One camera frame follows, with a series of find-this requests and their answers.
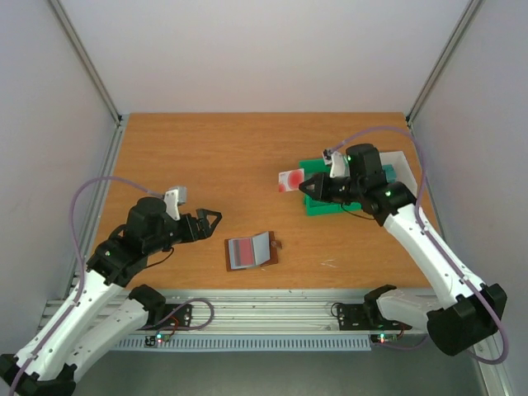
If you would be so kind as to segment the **red circle card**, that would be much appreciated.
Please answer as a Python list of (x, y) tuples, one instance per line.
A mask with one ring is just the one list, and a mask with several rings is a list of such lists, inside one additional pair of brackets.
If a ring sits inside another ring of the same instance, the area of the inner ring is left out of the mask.
[(303, 181), (304, 181), (304, 169), (303, 168), (280, 172), (278, 174), (278, 190), (279, 192), (297, 191), (299, 189), (299, 185)]

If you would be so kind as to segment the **brown leather card holder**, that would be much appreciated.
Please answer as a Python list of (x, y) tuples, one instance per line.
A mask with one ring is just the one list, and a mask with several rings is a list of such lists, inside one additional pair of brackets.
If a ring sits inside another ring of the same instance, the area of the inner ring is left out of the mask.
[(272, 231), (251, 237), (225, 239), (226, 271), (244, 271), (275, 265), (279, 262), (279, 251), (282, 248), (282, 242), (276, 239)]

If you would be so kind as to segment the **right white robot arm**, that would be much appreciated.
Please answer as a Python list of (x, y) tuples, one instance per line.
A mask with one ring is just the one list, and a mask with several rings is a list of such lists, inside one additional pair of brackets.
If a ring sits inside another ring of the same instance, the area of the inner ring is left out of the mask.
[(372, 290), (363, 303), (368, 324), (378, 328), (394, 321), (421, 330), (448, 356), (504, 333), (505, 290), (487, 285), (454, 254), (405, 183), (388, 181), (374, 145), (326, 151), (323, 157), (329, 172), (314, 173), (299, 190), (318, 202), (360, 204), (406, 250), (435, 292), (434, 299), (424, 299), (393, 285)]

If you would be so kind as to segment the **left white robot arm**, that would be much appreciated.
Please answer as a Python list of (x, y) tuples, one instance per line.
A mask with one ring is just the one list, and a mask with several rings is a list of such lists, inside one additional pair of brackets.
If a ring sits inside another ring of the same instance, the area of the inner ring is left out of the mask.
[(170, 318), (165, 297), (148, 285), (130, 291), (102, 322), (92, 322), (141, 271), (149, 257), (173, 253), (179, 243), (212, 236), (221, 213), (179, 215), (165, 200), (144, 197), (127, 220), (100, 243), (70, 296), (41, 331), (15, 354), (1, 356), (1, 378), (11, 395), (70, 395), (86, 370), (134, 330), (158, 328)]

